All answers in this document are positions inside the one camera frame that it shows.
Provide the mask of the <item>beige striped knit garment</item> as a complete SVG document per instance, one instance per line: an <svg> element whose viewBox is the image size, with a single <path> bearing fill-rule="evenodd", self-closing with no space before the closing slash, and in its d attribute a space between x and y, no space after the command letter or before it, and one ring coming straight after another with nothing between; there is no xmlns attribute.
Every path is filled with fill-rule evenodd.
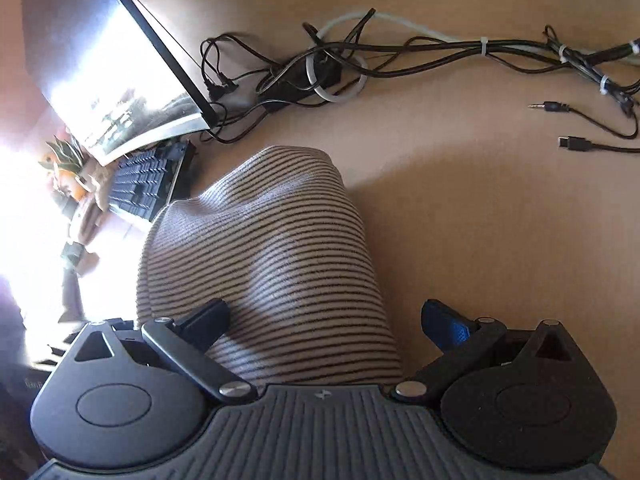
<svg viewBox="0 0 640 480"><path fill-rule="evenodd" d="M208 354L255 385L401 378L360 213L322 151L270 146L158 214L140 259L139 321L213 299L231 320Z"/></svg>

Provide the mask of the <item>black mechanical keyboard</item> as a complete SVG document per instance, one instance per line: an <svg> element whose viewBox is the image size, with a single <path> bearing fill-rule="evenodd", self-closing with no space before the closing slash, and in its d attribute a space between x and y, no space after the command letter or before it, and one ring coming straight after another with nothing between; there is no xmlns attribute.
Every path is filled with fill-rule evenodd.
<svg viewBox="0 0 640 480"><path fill-rule="evenodd" d="M195 153L190 141L179 141L126 156L115 170L108 206L153 222L166 206L190 197L189 172Z"/></svg>

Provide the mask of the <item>potted plants on sill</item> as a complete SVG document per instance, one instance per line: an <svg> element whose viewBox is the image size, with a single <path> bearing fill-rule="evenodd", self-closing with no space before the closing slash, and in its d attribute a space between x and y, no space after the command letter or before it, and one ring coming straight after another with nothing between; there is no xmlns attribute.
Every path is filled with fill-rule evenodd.
<svg viewBox="0 0 640 480"><path fill-rule="evenodd" d="M46 144L39 166L46 173L52 200L67 222L63 262L83 276L99 261L88 245L106 218L114 170L100 165L66 127Z"/></svg>

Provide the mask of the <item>black curved monitor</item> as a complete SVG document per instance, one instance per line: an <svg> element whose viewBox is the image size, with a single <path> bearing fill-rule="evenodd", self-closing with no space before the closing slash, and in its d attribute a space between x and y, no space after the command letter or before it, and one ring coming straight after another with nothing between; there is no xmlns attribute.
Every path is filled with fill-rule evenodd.
<svg viewBox="0 0 640 480"><path fill-rule="evenodd" d="M132 0L22 0L22 22L29 76L101 165L217 125Z"/></svg>

